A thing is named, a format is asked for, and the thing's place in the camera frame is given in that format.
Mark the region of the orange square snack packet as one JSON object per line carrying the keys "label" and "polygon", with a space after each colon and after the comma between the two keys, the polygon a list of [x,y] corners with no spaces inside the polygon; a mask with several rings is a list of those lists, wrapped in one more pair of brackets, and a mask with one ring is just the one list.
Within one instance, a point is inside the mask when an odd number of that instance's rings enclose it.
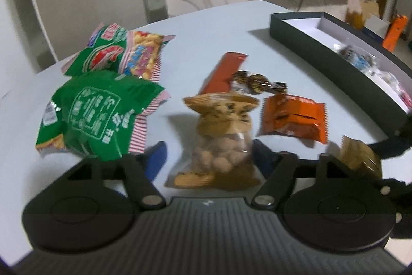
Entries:
{"label": "orange square snack packet", "polygon": [[269,96],[263,103],[261,134],[285,135],[326,144],[326,105],[290,94]]}

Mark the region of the peanut snack bag brown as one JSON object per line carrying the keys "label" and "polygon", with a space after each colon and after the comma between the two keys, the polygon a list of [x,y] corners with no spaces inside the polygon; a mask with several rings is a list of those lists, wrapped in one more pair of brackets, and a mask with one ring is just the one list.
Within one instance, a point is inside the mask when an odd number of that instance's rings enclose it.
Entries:
{"label": "peanut snack bag brown", "polygon": [[180,189],[247,190],[260,181],[251,154],[252,118],[259,106],[251,96],[230,93],[185,97],[184,104],[198,114],[190,127],[190,157],[175,166],[169,185]]}

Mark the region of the small tan snack packet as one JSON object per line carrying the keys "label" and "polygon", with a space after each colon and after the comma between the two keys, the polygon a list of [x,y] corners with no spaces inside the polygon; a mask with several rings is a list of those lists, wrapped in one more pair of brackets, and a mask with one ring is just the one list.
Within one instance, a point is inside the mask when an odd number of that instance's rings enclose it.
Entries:
{"label": "small tan snack packet", "polygon": [[340,161],[360,176],[382,179],[381,158],[368,145],[347,136],[342,137]]}

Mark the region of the brown candy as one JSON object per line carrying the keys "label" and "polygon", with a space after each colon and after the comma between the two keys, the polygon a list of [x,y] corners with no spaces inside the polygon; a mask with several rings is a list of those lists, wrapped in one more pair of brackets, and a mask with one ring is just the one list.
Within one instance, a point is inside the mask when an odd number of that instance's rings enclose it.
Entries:
{"label": "brown candy", "polygon": [[231,89],[246,94],[286,94],[288,86],[284,82],[271,82],[266,76],[246,70],[238,70],[233,74]]}

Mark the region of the long red snack bar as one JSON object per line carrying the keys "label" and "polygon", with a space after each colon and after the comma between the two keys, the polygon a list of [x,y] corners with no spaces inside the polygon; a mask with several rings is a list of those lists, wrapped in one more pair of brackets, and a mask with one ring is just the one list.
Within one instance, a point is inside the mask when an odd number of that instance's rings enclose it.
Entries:
{"label": "long red snack bar", "polygon": [[228,93],[231,90],[233,75],[240,69],[248,56],[239,52],[227,52],[212,71],[199,94]]}

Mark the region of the green snack packet front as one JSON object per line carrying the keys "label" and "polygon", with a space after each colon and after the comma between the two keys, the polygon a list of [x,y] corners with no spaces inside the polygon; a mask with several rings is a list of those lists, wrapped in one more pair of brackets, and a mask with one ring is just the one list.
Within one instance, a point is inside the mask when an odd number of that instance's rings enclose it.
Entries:
{"label": "green snack packet front", "polygon": [[147,117],[170,98],[161,85],[109,70],[73,77],[47,104],[35,148],[102,161],[144,152]]}

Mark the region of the green peanut packet rear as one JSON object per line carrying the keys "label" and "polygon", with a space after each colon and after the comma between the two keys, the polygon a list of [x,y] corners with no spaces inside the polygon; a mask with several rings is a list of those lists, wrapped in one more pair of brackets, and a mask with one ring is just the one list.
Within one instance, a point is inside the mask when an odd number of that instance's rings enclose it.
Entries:
{"label": "green peanut packet rear", "polygon": [[62,66],[62,73],[75,77],[97,70],[158,82],[161,52],[175,38],[139,30],[127,30],[119,24],[100,24],[87,46]]}

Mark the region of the clear bag dark candies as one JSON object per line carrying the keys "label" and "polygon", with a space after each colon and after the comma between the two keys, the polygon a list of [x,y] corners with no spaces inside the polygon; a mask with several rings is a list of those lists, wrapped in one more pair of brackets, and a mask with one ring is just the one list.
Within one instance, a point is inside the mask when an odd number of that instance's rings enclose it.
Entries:
{"label": "clear bag dark candies", "polygon": [[332,49],[363,73],[373,74],[378,69],[376,57],[361,47],[354,44],[334,44]]}

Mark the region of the dark shallow gift box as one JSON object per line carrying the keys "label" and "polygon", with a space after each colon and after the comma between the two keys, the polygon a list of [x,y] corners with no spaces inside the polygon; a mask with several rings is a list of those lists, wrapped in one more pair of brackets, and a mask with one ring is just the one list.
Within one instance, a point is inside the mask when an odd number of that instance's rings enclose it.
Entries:
{"label": "dark shallow gift box", "polygon": [[362,32],[327,13],[273,13],[270,36],[304,59],[351,98],[375,124],[390,135],[408,119],[408,107],[384,82],[365,75],[332,47],[349,43],[377,58],[411,93],[411,69]]}

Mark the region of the pink candy bag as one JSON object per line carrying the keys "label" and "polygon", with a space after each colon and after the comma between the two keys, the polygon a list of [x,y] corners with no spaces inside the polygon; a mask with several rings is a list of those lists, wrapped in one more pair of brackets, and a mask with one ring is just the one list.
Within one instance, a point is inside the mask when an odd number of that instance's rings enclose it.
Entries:
{"label": "pink candy bag", "polygon": [[401,85],[399,80],[390,72],[381,71],[379,77],[390,86],[390,88],[398,95],[401,101],[407,106],[407,111],[411,112],[412,101],[410,95],[405,88]]}

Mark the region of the orange cardboard box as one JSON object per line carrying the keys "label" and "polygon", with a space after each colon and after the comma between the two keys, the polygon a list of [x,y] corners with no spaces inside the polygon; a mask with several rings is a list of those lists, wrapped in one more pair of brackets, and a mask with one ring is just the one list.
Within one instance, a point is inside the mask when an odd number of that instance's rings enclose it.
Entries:
{"label": "orange cardboard box", "polygon": [[408,24],[408,18],[405,15],[395,15],[390,23],[388,32],[382,42],[382,46],[389,52],[394,52],[397,42]]}

